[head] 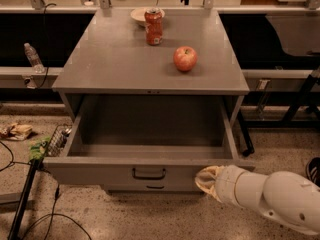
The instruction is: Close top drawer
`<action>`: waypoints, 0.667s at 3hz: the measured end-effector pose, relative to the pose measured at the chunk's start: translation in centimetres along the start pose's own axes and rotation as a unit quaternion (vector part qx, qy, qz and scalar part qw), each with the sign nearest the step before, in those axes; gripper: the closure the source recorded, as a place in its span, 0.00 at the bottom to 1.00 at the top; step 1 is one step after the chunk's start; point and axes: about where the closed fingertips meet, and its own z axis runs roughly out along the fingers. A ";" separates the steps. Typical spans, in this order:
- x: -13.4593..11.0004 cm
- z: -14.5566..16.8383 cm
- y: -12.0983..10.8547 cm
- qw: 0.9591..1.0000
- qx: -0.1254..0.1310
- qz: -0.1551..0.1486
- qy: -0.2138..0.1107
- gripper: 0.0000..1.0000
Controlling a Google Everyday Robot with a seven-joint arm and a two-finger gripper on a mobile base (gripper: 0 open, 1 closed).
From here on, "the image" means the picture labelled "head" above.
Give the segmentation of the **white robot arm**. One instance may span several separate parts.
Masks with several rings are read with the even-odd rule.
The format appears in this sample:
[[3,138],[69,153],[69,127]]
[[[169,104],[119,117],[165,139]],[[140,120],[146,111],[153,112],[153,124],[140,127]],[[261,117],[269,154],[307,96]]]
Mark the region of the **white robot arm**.
[[196,174],[195,184],[221,203],[250,209],[305,235],[320,234],[320,188],[301,175],[209,166]]

